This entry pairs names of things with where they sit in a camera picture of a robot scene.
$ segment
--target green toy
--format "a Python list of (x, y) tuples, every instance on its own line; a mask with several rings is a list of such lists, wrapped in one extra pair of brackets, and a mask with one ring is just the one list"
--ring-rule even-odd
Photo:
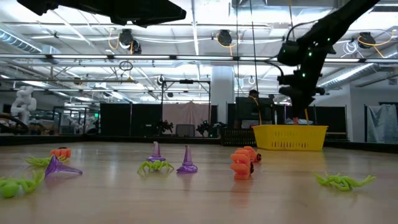
[(160, 162), (159, 160), (156, 160), (153, 163), (148, 162), (148, 161), (142, 162), (142, 164), (139, 167), (137, 172), (140, 172), (142, 170), (145, 171), (144, 170), (145, 167), (148, 167), (149, 170), (161, 170), (163, 167), (166, 167), (167, 169), (172, 168), (172, 170), (174, 170), (174, 167), (171, 164), (169, 164), (168, 162), (166, 162), (166, 161)]
[(44, 171), (40, 171), (38, 174), (33, 171), (33, 180), (25, 180), (25, 178), (16, 179), (9, 177), (7, 180), (4, 177), (0, 177), (0, 191), (3, 197), (11, 198), (17, 195), (19, 186), (24, 189), (24, 192), (29, 194), (36, 189), (36, 187), (44, 180)]
[[(50, 164), (52, 156), (46, 158), (36, 158), (34, 156), (30, 156), (29, 159), (24, 159), (27, 163), (38, 166), (38, 167), (47, 167)], [(66, 162), (68, 159), (65, 156), (59, 156), (58, 160), (60, 162)]]
[(325, 172), (326, 179), (323, 179), (316, 172), (314, 172), (314, 175), (317, 178), (317, 181), (320, 185), (334, 186), (337, 189), (342, 190), (342, 191), (349, 191), (353, 187), (362, 187), (362, 186), (374, 181), (374, 179), (376, 178), (375, 176), (369, 175), (364, 180), (357, 182), (356, 180), (352, 179), (351, 177), (340, 176), (340, 173), (338, 173), (337, 175), (328, 175)]

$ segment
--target wooden floor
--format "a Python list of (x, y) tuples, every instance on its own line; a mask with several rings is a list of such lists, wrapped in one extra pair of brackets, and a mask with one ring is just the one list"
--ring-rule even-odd
[[(139, 176), (151, 144), (82, 142), (0, 147), (0, 176), (29, 173), (22, 157), (73, 149), (83, 175), (52, 174), (30, 195), (0, 198), (0, 223), (397, 223), (398, 155), (325, 149), (263, 151), (249, 180), (234, 181), (232, 147), (192, 145), (199, 171)], [(179, 167), (183, 145), (161, 144)], [(318, 185), (312, 172), (377, 179), (352, 192)]]

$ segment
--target pillar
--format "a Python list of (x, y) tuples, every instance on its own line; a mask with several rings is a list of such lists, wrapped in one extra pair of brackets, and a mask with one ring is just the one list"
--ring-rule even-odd
[(234, 103), (232, 66), (215, 66), (211, 74), (211, 105), (218, 105), (218, 121), (227, 123), (227, 104)]

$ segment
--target yellow plastic basket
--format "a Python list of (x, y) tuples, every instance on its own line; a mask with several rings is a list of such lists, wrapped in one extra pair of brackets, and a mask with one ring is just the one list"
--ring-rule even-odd
[(266, 124), (253, 129), (261, 149), (321, 151), (328, 126)]

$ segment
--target purple cone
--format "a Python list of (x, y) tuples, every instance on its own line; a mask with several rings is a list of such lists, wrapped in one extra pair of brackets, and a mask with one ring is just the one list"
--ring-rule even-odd
[(51, 157), (51, 161), (49, 166), (47, 167), (47, 169), (45, 170), (45, 176), (54, 173), (54, 172), (74, 172), (74, 173), (78, 173), (78, 174), (82, 174), (83, 171), (79, 170), (79, 169), (75, 169), (72, 167), (68, 167), (66, 165), (63, 165), (58, 158), (53, 155)]
[(163, 157), (160, 155), (159, 143), (158, 143), (158, 142), (154, 142), (154, 144), (155, 144), (155, 146), (154, 146), (154, 153), (152, 153), (152, 155), (149, 156), (149, 157), (147, 158), (147, 161), (149, 161), (149, 162), (154, 162), (154, 161), (156, 161), (156, 160), (165, 161), (166, 159), (163, 158)]
[(191, 150), (189, 149), (189, 146), (185, 146), (184, 162), (182, 163), (182, 166), (180, 166), (180, 168), (177, 169), (177, 172), (183, 172), (189, 174), (198, 172), (198, 167), (193, 165)]

